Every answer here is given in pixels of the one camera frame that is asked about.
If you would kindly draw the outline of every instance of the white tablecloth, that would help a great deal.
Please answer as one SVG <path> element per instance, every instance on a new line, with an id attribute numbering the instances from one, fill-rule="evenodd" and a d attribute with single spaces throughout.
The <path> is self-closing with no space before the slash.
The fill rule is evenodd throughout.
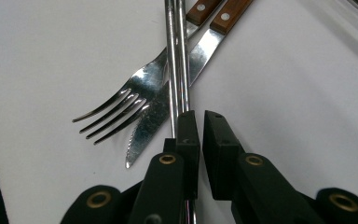
<path id="1" fill-rule="evenodd" d="M 190 8 L 194 0 L 187 1 Z M 192 47 L 200 35 L 189 42 Z M 58 223 L 85 189 L 143 179 L 165 123 L 129 170 L 130 128 L 94 146 L 72 123 L 166 44 L 163 1 L 0 0 L 0 187 L 10 223 Z M 255 0 L 192 87 L 299 191 L 358 195 L 358 10 L 346 1 Z M 233 223 L 200 163 L 199 223 Z"/>

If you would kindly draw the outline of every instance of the fork tines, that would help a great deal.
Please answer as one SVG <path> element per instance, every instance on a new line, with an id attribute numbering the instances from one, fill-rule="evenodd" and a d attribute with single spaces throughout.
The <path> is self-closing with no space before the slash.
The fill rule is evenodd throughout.
<path id="1" fill-rule="evenodd" d="M 113 106 L 113 108 L 110 109 L 106 114 L 104 114 L 99 119 L 92 122 L 87 127 L 80 130 L 80 133 L 84 133 L 94 128 L 95 126 L 101 124 L 102 122 L 106 121 L 107 119 L 111 118 L 102 127 L 98 128 L 97 130 L 86 136 L 87 139 L 90 139 L 91 137 L 103 132 L 110 126 L 114 125 L 118 121 L 121 120 L 123 121 L 111 132 L 107 133 L 106 135 L 95 141 L 94 145 L 101 143 L 103 140 L 109 138 L 110 136 L 114 135 L 115 133 L 118 133 L 119 131 L 127 127 L 130 123 L 135 121 L 147 108 L 147 105 L 145 105 L 145 99 L 140 98 L 139 94 L 137 93 L 131 93 L 131 89 L 126 89 L 124 91 L 117 92 L 105 103 L 98 106 L 96 109 L 90 111 L 89 113 L 80 116 L 76 119 L 73 119 L 72 122 L 78 122 L 83 119 L 90 118 L 94 115 L 101 113 L 102 111 L 104 111 L 110 106 Z"/>

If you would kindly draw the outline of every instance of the stainless steel cutlery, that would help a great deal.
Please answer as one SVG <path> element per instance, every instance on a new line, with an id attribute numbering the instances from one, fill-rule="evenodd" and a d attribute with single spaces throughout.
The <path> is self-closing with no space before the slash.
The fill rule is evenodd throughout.
<path id="1" fill-rule="evenodd" d="M 228 0 L 213 19 L 210 29 L 205 32 L 200 42 L 189 54 L 190 85 L 197 79 L 219 44 L 228 35 L 231 28 L 251 2 L 250 0 Z M 157 97 L 137 121 L 127 149 L 127 168 L 132 166 L 161 124 L 168 118 L 170 113 L 168 103 L 167 86 L 160 90 Z"/>
<path id="2" fill-rule="evenodd" d="M 199 0 L 196 5 L 190 9 L 186 15 L 186 30 L 188 37 L 191 37 L 199 30 L 202 24 L 221 2 L 222 0 Z M 73 119 L 73 122 L 78 122 L 104 111 L 110 105 L 115 105 L 106 114 L 80 130 L 80 133 L 84 133 L 111 118 L 102 127 L 87 135 L 86 138 L 89 139 L 106 130 L 118 121 L 124 120 L 114 130 L 95 141 L 94 144 L 98 144 L 135 121 L 149 107 L 149 103 L 163 87 L 166 63 L 167 50 L 164 49 L 155 60 L 136 71 L 123 87 L 121 87 L 109 100 L 89 113 Z"/>

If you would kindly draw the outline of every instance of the wooden knife handle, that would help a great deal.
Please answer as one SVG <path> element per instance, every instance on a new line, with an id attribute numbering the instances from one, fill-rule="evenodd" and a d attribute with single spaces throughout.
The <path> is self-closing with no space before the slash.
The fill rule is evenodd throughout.
<path id="1" fill-rule="evenodd" d="M 186 19 L 200 26 L 208 19 L 221 2 L 222 0 L 199 0 L 188 11 Z"/>
<path id="2" fill-rule="evenodd" d="M 211 23 L 211 29 L 227 35 L 253 0 L 228 0 Z"/>

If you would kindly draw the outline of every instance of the knife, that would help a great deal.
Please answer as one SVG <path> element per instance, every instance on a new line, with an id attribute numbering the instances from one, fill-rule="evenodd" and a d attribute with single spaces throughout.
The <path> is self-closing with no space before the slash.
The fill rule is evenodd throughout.
<path id="1" fill-rule="evenodd" d="M 189 54 L 190 86 L 252 1 L 228 0 L 218 12 L 210 28 Z M 130 168 L 138 159 L 169 114 L 169 87 L 166 83 L 137 121 L 127 148 L 127 168 Z"/>

